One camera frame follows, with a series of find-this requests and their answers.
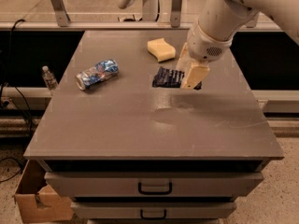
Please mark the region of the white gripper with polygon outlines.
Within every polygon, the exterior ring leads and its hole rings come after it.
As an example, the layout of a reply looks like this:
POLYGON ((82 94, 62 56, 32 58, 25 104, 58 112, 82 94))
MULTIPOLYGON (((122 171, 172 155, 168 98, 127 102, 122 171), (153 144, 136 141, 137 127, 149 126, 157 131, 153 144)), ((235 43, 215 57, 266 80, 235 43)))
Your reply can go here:
POLYGON ((210 71, 207 62, 220 59, 232 45, 232 40, 231 31, 225 31, 215 38, 208 35, 196 21, 188 32, 187 44, 183 45, 176 65, 177 70, 184 72, 180 87, 187 90, 198 88, 210 71))

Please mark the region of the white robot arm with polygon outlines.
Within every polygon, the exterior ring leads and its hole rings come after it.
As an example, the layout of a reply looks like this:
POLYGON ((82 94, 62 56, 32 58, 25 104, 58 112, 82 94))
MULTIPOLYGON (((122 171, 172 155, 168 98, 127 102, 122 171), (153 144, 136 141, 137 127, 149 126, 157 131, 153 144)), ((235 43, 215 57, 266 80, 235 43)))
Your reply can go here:
POLYGON ((207 0, 187 34, 177 64, 180 87, 193 89, 220 59, 241 26, 263 13, 299 44, 299 0, 207 0))

